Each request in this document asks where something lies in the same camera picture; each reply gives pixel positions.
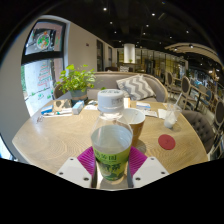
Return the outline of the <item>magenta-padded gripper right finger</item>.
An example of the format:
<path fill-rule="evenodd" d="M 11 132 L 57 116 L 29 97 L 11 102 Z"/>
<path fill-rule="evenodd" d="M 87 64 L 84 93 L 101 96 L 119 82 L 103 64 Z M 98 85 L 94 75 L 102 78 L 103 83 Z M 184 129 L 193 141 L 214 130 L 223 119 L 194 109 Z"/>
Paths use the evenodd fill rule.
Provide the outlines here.
<path fill-rule="evenodd" d="M 147 157 L 137 148 L 130 149 L 127 181 L 129 188 L 140 188 L 168 175 L 156 157 Z"/>

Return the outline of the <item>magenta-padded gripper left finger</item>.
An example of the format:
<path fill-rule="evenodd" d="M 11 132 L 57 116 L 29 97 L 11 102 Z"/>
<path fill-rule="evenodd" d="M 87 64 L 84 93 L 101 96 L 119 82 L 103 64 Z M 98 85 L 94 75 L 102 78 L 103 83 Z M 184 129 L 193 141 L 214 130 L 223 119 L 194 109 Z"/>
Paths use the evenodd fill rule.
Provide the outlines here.
<path fill-rule="evenodd" d="M 93 148 L 87 148 L 78 157 L 69 157 L 56 175 L 81 187 L 95 188 L 97 166 Z"/>

